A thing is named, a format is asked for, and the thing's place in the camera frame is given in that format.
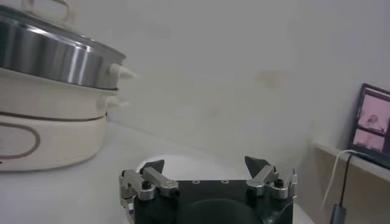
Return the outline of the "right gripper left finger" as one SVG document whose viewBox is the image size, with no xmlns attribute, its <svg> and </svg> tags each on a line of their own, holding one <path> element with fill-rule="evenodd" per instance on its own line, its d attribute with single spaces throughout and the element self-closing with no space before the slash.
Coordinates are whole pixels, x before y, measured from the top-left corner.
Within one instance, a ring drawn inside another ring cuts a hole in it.
<svg viewBox="0 0 390 224">
<path fill-rule="evenodd" d="M 152 201 L 158 194 L 166 198 L 179 196 L 179 182 L 162 174 L 163 159 L 147 162 L 138 172 L 133 169 L 123 170 L 119 176 L 120 205 L 131 211 L 135 198 Z"/>
</svg>

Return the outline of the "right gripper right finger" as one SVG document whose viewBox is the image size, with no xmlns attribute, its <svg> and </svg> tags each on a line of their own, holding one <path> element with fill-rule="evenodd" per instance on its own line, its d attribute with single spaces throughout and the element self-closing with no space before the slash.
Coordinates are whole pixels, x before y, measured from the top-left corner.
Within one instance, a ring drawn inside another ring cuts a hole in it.
<svg viewBox="0 0 390 224">
<path fill-rule="evenodd" d="M 298 175 L 295 169 L 280 173 L 267 160 L 251 156 L 245 156 L 244 162 L 252 177 L 246 185 L 257 197 L 269 192 L 277 200 L 297 198 Z"/>
</svg>

